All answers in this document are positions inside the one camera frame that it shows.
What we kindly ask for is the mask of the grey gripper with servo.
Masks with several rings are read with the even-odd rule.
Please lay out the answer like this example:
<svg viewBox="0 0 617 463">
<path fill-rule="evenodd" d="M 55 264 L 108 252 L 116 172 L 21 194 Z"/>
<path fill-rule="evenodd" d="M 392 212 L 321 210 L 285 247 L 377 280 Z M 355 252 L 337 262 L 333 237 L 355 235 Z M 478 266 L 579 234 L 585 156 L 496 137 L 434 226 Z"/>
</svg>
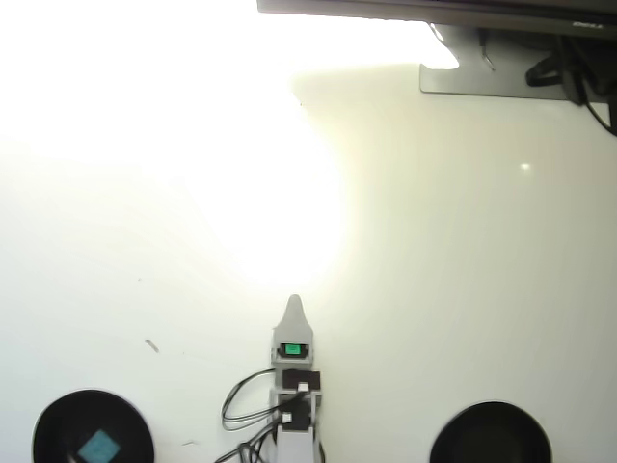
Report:
<svg viewBox="0 0 617 463">
<path fill-rule="evenodd" d="M 273 330 L 271 366 L 276 369 L 312 369 L 313 330 L 301 297 L 289 296 L 281 321 Z"/>
</svg>

